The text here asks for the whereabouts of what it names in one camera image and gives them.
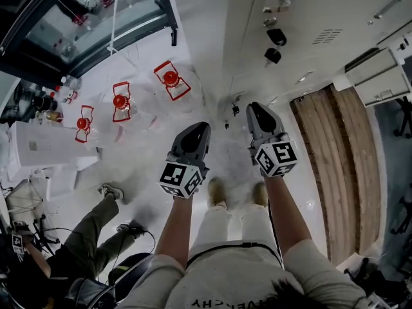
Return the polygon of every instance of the gray sneaker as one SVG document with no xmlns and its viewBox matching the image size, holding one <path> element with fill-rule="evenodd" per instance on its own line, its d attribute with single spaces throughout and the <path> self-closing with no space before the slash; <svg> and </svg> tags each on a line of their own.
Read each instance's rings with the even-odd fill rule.
<svg viewBox="0 0 412 309">
<path fill-rule="evenodd" d="M 97 191 L 105 197 L 111 193 L 115 197 L 115 200 L 123 199 L 123 190 L 115 188 L 108 183 L 103 183 L 100 187 L 98 187 Z"/>
<path fill-rule="evenodd" d="M 128 234 L 131 234 L 135 237 L 135 239 L 143 236 L 147 231 L 145 228 L 136 221 L 130 221 L 129 223 L 122 223 L 116 228 L 117 232 L 124 232 L 126 231 Z"/>
</svg>

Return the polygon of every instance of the glass window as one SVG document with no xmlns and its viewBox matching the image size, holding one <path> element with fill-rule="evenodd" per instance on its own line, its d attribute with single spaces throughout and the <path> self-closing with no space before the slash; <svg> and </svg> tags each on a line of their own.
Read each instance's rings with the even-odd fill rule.
<svg viewBox="0 0 412 309">
<path fill-rule="evenodd" d="M 111 39 L 115 0 L 56 0 L 27 39 L 71 63 Z M 160 0 L 118 0 L 115 37 L 166 19 Z"/>
</svg>

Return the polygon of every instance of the vent slot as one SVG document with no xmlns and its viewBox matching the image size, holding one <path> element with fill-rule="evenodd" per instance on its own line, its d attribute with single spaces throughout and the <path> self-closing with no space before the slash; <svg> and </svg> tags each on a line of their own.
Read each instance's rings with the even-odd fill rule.
<svg viewBox="0 0 412 309">
<path fill-rule="evenodd" d="M 332 42 L 340 33 L 342 29 L 324 29 L 317 38 L 313 41 L 312 44 L 328 44 Z"/>
</svg>

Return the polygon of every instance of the shoe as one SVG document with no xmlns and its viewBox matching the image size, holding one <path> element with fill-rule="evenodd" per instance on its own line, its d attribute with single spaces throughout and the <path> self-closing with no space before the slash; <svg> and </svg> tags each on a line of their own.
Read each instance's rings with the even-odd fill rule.
<svg viewBox="0 0 412 309">
<path fill-rule="evenodd" d="M 146 229 L 136 221 L 130 221 L 129 223 L 122 223 L 116 228 L 117 232 L 127 232 L 135 237 L 135 239 L 143 236 L 147 231 Z"/>
<path fill-rule="evenodd" d="M 213 178 L 207 186 L 209 193 L 209 202 L 211 206 L 217 206 L 219 203 L 226 203 L 226 192 L 223 181 L 220 178 Z"/>
<path fill-rule="evenodd" d="M 266 190 L 266 185 L 263 182 L 255 184 L 252 190 L 252 199 L 256 205 L 266 207 L 269 203 L 269 197 Z"/>
<path fill-rule="evenodd" d="M 97 191 L 105 197 L 111 193 L 115 197 L 115 200 L 123 199 L 123 190 L 112 187 L 108 183 L 103 183 L 100 187 L 98 187 Z"/>
</svg>

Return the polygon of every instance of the wooden surface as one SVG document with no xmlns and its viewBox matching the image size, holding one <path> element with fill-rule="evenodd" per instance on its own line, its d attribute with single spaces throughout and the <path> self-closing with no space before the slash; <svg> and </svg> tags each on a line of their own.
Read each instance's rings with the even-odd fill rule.
<svg viewBox="0 0 412 309">
<path fill-rule="evenodd" d="M 379 172 L 366 110 L 354 89 L 334 88 L 291 107 L 315 174 L 328 257 L 338 265 L 366 250 L 379 233 Z"/>
</svg>

